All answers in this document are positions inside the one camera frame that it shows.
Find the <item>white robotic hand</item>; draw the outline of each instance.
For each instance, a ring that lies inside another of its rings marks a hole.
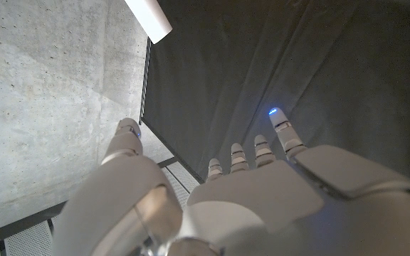
[[[60,255],[410,255],[410,180],[333,146],[307,149],[279,108],[269,112],[288,161],[255,140],[182,210],[140,129],[122,120],[98,170],[65,205],[53,236]]]

